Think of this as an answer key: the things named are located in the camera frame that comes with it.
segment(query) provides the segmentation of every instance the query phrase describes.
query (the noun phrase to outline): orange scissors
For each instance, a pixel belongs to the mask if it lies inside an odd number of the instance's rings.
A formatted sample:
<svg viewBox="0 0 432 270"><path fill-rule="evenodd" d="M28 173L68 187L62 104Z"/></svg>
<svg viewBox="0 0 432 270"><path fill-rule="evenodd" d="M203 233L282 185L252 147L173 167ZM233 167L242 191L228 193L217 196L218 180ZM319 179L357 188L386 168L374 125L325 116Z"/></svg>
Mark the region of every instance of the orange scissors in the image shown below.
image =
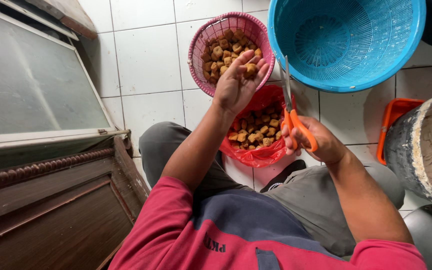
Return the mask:
<svg viewBox="0 0 432 270"><path fill-rule="evenodd" d="M286 104L286 108L284 110L284 121L281 123L281 129L286 125L289 129L289 133L293 130L293 127L297 127L303 135L308 138L310 146L303 145L304 149L308 152L314 152L318 150L318 144L316 143L316 139L311 134L311 132L301 123L298 118L298 114L296 113L296 108L292 107L291 104L291 86L290 86L290 72L289 72L289 64L288 64L288 56L285 57L286 64L286 72L283 71L283 66L281 65L281 60L278 58L279 63L279 73L281 74L281 80L283 80L283 95L284 102ZM293 136L290 136L293 141L293 150L298 148L298 142Z"/></svg>

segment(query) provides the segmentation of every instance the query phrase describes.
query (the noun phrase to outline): black bucket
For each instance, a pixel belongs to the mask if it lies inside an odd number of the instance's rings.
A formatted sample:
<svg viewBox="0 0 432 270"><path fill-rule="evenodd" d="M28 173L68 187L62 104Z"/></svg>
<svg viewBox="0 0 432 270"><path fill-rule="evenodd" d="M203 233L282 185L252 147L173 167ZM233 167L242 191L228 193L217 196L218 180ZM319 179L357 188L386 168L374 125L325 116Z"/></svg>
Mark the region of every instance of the black bucket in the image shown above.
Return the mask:
<svg viewBox="0 0 432 270"><path fill-rule="evenodd" d="M405 189L432 201L432 98L394 121L384 159Z"/></svg>

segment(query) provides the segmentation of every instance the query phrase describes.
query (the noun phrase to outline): hand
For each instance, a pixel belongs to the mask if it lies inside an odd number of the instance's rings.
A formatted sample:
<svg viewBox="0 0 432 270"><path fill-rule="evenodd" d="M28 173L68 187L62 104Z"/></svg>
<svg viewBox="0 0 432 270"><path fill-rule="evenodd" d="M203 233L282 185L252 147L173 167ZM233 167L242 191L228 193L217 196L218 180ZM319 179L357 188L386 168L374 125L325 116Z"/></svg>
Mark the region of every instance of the hand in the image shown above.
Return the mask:
<svg viewBox="0 0 432 270"><path fill-rule="evenodd" d="M301 123L308 128L318 143L318 149L316 151L312 153L308 152L310 156L315 160L326 164L338 163L343 159L349 149L342 144L326 126L313 117L298 116L298 118ZM306 136L304 136L301 130L297 127L294 127L291 131L291 136L294 137L298 143L296 151L293 150L293 142L290 138L290 132L287 125L283 127L281 133L286 144L286 155L291 155L296 152L296 155L300 156L302 146L310 145Z"/></svg>
<svg viewBox="0 0 432 270"><path fill-rule="evenodd" d="M233 113L239 114L248 105L256 92L256 88L266 76L269 64L250 49L241 54L219 78L213 104ZM256 64L257 73L254 77L245 79L246 63Z"/></svg>

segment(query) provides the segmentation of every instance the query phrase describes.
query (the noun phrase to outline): shirt pocket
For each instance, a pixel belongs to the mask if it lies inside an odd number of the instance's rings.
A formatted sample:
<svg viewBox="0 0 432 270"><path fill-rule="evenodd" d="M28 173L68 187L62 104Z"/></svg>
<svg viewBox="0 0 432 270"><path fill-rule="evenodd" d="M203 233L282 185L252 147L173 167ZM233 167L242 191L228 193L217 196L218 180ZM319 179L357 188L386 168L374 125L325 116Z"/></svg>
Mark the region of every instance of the shirt pocket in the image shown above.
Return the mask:
<svg viewBox="0 0 432 270"><path fill-rule="evenodd" d="M258 258L258 270L280 270L278 258L273 251L256 248L256 258Z"/></svg>

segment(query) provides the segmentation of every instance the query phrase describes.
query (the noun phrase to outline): gray pants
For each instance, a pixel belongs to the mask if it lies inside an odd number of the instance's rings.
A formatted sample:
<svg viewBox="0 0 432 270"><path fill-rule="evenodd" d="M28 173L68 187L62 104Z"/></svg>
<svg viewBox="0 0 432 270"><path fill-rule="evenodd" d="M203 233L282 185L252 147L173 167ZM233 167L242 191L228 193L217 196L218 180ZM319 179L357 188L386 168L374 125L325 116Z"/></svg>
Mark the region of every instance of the gray pants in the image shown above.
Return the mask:
<svg viewBox="0 0 432 270"><path fill-rule="evenodd" d="M153 187L173 152L186 139L190 130L171 122L150 127L139 138L142 167ZM376 180L394 206L403 205L404 188L396 175L376 162L364 162L368 173ZM195 201L203 200L228 189L252 188L235 182L216 161L194 193ZM284 185L265 195L288 209L321 245L337 256L351 255L356 243L339 204L339 197L326 165L298 170L288 176Z"/></svg>

